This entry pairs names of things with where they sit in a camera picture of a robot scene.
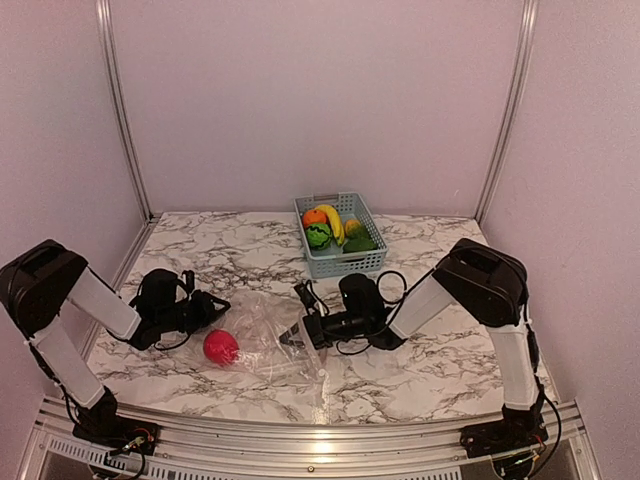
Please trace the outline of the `red fake fruit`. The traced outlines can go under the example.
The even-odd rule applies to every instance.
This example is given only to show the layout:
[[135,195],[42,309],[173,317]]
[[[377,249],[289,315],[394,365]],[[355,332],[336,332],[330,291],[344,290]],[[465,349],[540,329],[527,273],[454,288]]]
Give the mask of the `red fake fruit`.
[[232,365],[238,358],[239,345],[227,331],[216,329],[209,332],[203,340],[204,356],[219,366]]

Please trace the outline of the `clear zip top bag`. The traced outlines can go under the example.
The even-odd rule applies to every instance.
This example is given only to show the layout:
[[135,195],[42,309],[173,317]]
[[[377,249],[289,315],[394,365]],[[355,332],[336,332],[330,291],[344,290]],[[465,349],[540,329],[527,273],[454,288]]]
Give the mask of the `clear zip top bag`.
[[315,388],[328,379],[326,355],[317,353],[301,320],[305,310],[291,297],[239,290],[216,327],[238,345],[228,371],[249,374],[269,385]]

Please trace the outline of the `yellow fake bananas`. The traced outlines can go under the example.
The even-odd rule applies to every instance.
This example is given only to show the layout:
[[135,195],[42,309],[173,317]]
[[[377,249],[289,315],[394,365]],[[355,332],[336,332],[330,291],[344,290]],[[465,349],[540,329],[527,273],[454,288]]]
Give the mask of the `yellow fake bananas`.
[[338,246],[342,246],[346,240],[346,235],[344,225],[338,211],[332,205],[328,204],[317,205],[315,209],[327,216],[336,244]]

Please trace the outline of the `small orange green fake fruit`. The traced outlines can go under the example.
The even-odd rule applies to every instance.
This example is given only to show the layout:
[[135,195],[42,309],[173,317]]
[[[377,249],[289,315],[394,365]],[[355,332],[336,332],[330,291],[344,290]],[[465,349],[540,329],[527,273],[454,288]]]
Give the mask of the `small orange green fake fruit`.
[[344,225],[345,233],[348,237],[356,236],[361,227],[362,225],[357,219],[349,219],[345,222]]

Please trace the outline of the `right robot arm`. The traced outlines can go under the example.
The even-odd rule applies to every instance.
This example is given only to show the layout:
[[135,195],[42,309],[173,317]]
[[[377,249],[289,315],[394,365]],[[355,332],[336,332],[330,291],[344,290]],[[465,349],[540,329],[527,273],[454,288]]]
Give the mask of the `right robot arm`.
[[503,382],[506,415],[495,438],[515,448],[534,431],[529,411],[544,399],[537,375],[539,350],[528,320],[528,273],[518,259],[468,238],[452,249],[397,300],[381,293],[381,280],[351,273],[339,283],[343,310],[325,310],[312,286],[295,291],[305,308],[279,337],[281,344],[319,351],[364,339],[368,347],[392,351],[452,305],[467,312],[491,339]]

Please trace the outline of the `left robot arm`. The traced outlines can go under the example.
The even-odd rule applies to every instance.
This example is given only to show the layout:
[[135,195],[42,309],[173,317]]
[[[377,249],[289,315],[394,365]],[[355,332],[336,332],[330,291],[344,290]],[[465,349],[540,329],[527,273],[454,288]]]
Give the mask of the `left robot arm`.
[[64,310],[76,310],[116,340],[145,351],[169,333],[191,337],[231,307],[197,288],[191,270],[154,269],[126,301],[85,257],[52,239],[2,266],[1,304],[43,371],[76,408],[91,411],[86,426],[106,445],[125,438],[126,423],[110,410],[112,394],[69,337],[61,320]]

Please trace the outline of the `light blue plastic basket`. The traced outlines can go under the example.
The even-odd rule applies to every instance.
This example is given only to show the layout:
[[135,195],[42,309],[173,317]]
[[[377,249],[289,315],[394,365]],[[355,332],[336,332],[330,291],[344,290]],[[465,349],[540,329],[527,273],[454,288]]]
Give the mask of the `light blue plastic basket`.
[[[304,232],[303,214],[320,204],[328,204],[337,210],[343,223],[348,220],[358,220],[370,235],[374,243],[373,249],[359,252],[345,252],[344,247],[349,242],[346,238],[343,245],[338,246],[333,233],[330,233],[331,243],[326,249],[312,249]],[[302,236],[303,251],[312,278],[322,279],[340,277],[349,273],[373,272],[382,267],[388,247],[378,230],[373,216],[364,199],[355,192],[337,193],[332,195],[307,195],[294,199],[297,224]]]

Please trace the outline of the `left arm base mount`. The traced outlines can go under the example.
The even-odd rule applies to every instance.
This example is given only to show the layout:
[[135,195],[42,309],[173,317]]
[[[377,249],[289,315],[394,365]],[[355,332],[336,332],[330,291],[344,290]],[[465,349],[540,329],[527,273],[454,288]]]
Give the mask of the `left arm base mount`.
[[117,414],[108,414],[99,420],[88,415],[88,410],[81,409],[73,421],[73,435],[82,440],[109,447],[117,454],[137,451],[144,455],[152,455],[156,449],[159,426]]

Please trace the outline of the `aluminium front rail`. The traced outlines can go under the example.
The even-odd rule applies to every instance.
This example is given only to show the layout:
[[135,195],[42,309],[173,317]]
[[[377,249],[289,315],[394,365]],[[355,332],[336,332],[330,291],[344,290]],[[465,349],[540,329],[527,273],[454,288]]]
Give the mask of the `aluminium front rail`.
[[[575,402],[557,407],[561,443],[550,455],[557,419],[544,411],[549,432],[544,458],[551,458],[533,479],[603,479],[583,419]],[[499,479],[498,458],[469,458],[460,443],[461,429],[498,419],[498,414],[440,421],[378,425],[304,425],[213,419],[124,404],[121,413],[159,425],[154,455],[146,457],[140,479]],[[126,477],[137,459],[113,458],[104,465],[107,448],[71,436],[73,425],[64,402],[43,400],[15,479],[45,479],[56,460],[66,458],[69,477],[90,478],[90,467]]]

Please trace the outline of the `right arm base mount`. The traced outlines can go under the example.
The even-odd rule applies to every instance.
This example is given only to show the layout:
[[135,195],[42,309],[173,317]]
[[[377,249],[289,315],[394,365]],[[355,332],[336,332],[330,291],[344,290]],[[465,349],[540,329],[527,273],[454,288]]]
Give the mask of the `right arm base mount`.
[[548,438],[539,406],[527,411],[504,406],[500,420],[463,427],[460,445],[469,458],[477,458],[542,444]]

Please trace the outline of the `left aluminium corner post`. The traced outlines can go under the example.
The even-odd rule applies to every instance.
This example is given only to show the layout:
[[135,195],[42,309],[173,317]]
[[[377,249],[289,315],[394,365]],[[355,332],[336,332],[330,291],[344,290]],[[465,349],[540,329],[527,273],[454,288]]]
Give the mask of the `left aluminium corner post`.
[[150,223],[154,219],[154,214],[144,185],[142,171],[138,161],[135,142],[128,118],[124,89],[118,65],[111,2],[108,0],[97,0],[95,2],[95,9],[111,102],[114,108],[119,138],[124,150],[127,170],[129,172],[141,217],[145,223]]

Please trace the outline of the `aluminium corner post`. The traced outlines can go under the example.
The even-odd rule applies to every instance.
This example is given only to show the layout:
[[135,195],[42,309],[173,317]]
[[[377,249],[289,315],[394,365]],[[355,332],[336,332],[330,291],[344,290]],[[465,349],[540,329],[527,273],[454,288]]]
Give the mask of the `aluminium corner post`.
[[474,219],[479,225],[485,222],[489,214],[489,209],[499,184],[500,175],[506,162],[517,113],[526,89],[538,10],[538,0],[525,0],[522,2],[521,21],[506,102],[489,167],[474,213]]
[[128,118],[124,89],[118,65],[111,2],[108,0],[97,0],[95,2],[95,9],[111,102],[114,108],[119,138],[124,150],[127,170],[129,172],[141,217],[145,223],[150,223],[154,219],[154,214],[144,185],[142,171],[138,161],[135,142]]

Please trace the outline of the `right aluminium corner post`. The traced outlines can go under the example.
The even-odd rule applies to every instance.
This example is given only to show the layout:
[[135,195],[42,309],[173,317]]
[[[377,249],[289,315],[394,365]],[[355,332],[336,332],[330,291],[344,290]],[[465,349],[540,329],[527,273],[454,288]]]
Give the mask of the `right aluminium corner post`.
[[479,225],[485,222],[489,214],[489,209],[499,184],[500,175],[506,162],[517,113],[526,89],[538,10],[538,0],[525,0],[522,2],[521,21],[506,102],[489,167],[474,213],[474,219]]

